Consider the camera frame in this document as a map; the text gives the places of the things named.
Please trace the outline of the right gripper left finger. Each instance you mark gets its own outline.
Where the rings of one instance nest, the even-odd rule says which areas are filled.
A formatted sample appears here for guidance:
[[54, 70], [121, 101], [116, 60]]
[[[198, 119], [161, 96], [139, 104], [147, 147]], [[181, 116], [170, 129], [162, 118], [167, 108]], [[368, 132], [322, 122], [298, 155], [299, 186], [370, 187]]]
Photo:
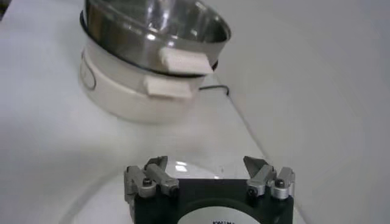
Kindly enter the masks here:
[[167, 156], [151, 158], [141, 169], [138, 166], [128, 166], [124, 171], [124, 199], [127, 203], [136, 196], [152, 198], [157, 188], [163, 195], [171, 198], [179, 196], [179, 180], [166, 172]]

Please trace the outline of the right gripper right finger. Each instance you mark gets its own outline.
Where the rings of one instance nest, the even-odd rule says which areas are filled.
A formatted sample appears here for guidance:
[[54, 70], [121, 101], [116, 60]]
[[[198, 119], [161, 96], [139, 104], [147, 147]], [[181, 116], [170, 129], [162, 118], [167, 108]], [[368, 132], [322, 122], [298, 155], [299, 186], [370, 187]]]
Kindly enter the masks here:
[[264, 159], [245, 156], [244, 165], [250, 178], [246, 181], [247, 194], [251, 198], [258, 198], [270, 190], [271, 197], [286, 200], [294, 196], [295, 173], [290, 167], [282, 167], [279, 172]]

